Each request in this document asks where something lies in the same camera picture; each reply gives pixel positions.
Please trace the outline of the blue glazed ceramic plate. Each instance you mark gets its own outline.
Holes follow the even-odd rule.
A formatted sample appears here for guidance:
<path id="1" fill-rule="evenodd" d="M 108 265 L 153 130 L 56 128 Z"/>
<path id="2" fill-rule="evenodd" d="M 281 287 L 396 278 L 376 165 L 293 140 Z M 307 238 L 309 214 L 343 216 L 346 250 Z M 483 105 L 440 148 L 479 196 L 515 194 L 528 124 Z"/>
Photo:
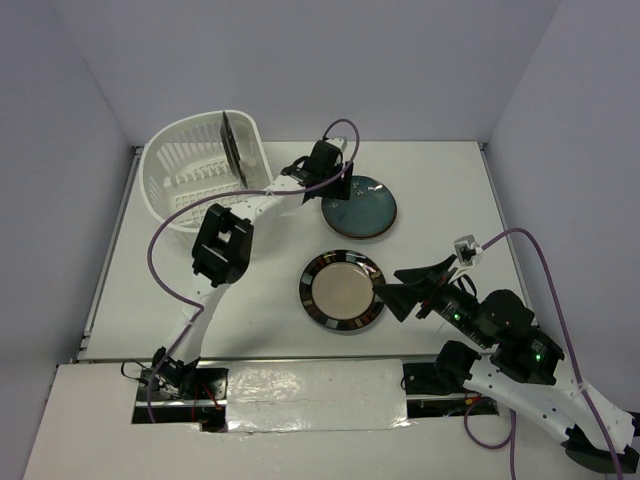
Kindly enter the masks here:
<path id="1" fill-rule="evenodd" d="M 322 202 L 321 212 L 327 225 L 338 234 L 358 240 L 380 237 L 396 222 L 398 207 L 394 202 L 331 200 Z"/>

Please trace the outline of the teal plate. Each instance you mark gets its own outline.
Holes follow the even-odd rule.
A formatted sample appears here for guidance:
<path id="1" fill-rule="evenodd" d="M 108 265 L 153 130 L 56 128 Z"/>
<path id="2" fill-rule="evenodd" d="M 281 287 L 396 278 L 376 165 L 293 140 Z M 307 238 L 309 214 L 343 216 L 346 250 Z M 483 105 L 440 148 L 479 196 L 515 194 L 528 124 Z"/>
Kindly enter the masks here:
<path id="1" fill-rule="evenodd" d="M 398 208 L 386 185 L 369 176 L 355 175 L 351 179 L 350 198 L 323 199 L 321 212 L 335 232 L 368 239 L 382 235 L 394 225 Z"/>

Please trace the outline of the beige plate with dark rim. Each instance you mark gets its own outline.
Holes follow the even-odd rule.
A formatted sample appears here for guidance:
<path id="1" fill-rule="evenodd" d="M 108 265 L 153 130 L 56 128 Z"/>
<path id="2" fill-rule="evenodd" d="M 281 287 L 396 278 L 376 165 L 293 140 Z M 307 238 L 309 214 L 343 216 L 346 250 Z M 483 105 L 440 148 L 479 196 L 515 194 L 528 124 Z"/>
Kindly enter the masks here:
<path id="1" fill-rule="evenodd" d="M 320 327 L 336 334 L 355 335 L 369 330 L 384 310 L 374 288 L 386 283 L 381 268 L 353 250 L 326 251 L 301 273 L 301 306 Z"/>

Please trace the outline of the black plate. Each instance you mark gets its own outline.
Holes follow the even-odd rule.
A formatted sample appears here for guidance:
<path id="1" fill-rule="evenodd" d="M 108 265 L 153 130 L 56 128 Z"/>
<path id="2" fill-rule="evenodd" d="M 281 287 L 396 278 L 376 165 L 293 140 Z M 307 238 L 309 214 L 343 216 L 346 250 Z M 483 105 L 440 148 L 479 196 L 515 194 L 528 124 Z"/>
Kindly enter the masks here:
<path id="1" fill-rule="evenodd" d="M 220 137 L 232 174 L 243 189 L 249 188 L 248 165 L 242 153 L 240 141 L 246 133 L 245 124 L 227 111 L 222 112 Z"/>

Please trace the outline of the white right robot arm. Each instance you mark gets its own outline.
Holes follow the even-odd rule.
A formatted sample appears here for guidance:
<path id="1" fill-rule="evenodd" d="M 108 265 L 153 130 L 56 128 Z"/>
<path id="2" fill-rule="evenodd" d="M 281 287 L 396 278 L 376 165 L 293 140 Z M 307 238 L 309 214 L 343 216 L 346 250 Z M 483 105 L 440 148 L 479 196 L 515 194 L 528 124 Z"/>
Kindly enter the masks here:
<path id="1" fill-rule="evenodd" d="M 579 381 L 565 351 L 534 324 L 534 313 L 512 291 L 484 300 L 462 289 L 477 252 L 451 255 L 427 267 L 398 270 L 396 283 L 375 287 L 399 320 L 435 313 L 467 337 L 447 341 L 434 362 L 444 390 L 472 390 L 539 425 L 579 465 L 596 473 L 634 473 L 639 416 Z"/>

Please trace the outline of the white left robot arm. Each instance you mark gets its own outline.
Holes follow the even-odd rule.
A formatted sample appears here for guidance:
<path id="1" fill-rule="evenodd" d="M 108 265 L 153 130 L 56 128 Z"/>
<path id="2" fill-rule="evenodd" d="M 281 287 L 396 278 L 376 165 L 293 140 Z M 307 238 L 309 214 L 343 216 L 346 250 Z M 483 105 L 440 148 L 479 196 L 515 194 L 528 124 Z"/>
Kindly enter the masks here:
<path id="1" fill-rule="evenodd" d="M 255 237 L 310 199 L 345 199 L 353 162 L 343 160 L 344 150 L 335 139 L 324 137 L 310 154 L 285 167 L 266 188 L 243 191 L 243 200 L 230 207 L 212 203 L 191 248 L 191 298 L 177 294 L 159 278 L 153 266 L 159 234 L 152 236 L 147 250 L 150 273 L 166 293 L 183 303 L 175 333 L 153 356 L 153 384 L 177 399 L 193 392 L 205 333 L 223 295 L 248 270 Z"/>

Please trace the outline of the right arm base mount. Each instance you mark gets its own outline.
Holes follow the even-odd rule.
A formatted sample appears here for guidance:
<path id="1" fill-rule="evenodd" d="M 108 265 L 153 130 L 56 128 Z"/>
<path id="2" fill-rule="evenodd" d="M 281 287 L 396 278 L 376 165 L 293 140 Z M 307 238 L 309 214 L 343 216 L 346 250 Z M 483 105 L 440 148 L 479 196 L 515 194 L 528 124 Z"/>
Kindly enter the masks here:
<path id="1" fill-rule="evenodd" d="M 462 417 L 476 403 L 472 415 L 497 415 L 496 403 L 484 400 L 475 391 L 451 386 L 440 381 L 433 362 L 409 362 L 403 364 L 401 388 L 406 395 L 409 419 Z"/>

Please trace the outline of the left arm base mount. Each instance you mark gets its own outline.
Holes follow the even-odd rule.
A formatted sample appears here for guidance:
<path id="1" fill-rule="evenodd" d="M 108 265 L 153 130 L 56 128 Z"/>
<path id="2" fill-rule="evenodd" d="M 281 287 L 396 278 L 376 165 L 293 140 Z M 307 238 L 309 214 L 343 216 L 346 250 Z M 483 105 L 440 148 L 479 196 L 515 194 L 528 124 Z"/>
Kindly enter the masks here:
<path id="1" fill-rule="evenodd" d="M 121 362 L 120 375 L 137 383 L 131 423 L 152 424 L 152 410 L 155 424 L 189 423 L 204 432 L 225 432 L 229 369 L 195 364 L 179 367 L 181 378 L 176 386 L 162 376 L 170 365 L 167 361 L 152 378 L 153 364 L 134 359 Z"/>

